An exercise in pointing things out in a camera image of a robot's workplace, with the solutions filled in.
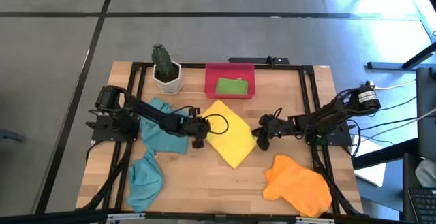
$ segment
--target white hexagonal pot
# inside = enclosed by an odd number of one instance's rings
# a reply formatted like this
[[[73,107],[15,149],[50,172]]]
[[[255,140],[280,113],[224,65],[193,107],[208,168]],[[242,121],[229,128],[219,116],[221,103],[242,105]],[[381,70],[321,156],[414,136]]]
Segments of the white hexagonal pot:
[[[177,62],[171,60],[171,62],[178,67],[178,78],[176,78],[173,81],[169,81],[167,83],[162,82],[161,80],[158,80],[155,77],[156,74],[156,65],[153,66],[153,79],[156,81],[158,87],[161,89],[163,94],[166,95],[176,95],[183,85],[183,78],[182,78],[182,67]]]

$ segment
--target pink container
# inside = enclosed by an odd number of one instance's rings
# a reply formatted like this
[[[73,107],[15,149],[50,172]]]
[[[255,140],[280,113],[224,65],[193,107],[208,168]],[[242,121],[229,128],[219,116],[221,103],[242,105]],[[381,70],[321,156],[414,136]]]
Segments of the pink container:
[[[241,78],[248,82],[247,95],[215,94],[219,78]],[[207,63],[204,92],[208,98],[251,99],[256,94],[254,65],[249,63]]]

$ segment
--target orange cloth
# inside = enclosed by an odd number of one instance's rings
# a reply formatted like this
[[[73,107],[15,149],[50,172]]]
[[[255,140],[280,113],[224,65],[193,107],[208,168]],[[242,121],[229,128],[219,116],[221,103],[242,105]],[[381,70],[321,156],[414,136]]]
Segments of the orange cloth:
[[[285,155],[276,155],[265,171],[268,182],[263,191],[267,200],[286,199],[302,216],[319,217],[332,203],[326,181],[313,170],[298,165]]]

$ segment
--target cactus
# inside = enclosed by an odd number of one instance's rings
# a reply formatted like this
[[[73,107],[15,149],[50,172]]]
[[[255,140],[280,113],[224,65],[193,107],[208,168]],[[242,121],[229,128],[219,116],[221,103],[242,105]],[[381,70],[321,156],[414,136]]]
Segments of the cactus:
[[[156,65],[156,78],[162,82],[170,82],[177,78],[178,73],[171,62],[171,57],[162,44],[153,46],[151,60]]]

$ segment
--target concrete floor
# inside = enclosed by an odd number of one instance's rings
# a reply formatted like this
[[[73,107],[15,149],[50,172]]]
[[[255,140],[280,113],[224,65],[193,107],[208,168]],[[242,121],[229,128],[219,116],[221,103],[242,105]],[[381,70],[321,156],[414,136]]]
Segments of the concrete floor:
[[[0,0],[0,12],[99,12],[103,1]],[[413,0],[112,0],[109,11],[356,13],[380,18],[107,18],[49,212],[74,209],[91,137],[84,122],[94,119],[87,110],[107,82],[113,61],[150,61],[157,42],[165,44],[178,62],[283,56],[292,64],[330,65],[341,91],[367,80],[379,86],[413,80],[413,72],[369,71],[364,64],[404,62],[431,43]],[[387,20],[392,16],[396,20]],[[0,18],[0,127],[29,138],[25,144],[0,143],[0,215],[32,211],[96,22],[96,18]],[[414,85],[379,93],[383,107],[413,96]],[[412,117],[415,105],[356,120],[368,127]],[[415,137],[416,126],[398,132],[396,137],[387,133],[379,138],[398,143]],[[364,207],[379,216],[370,202]]]

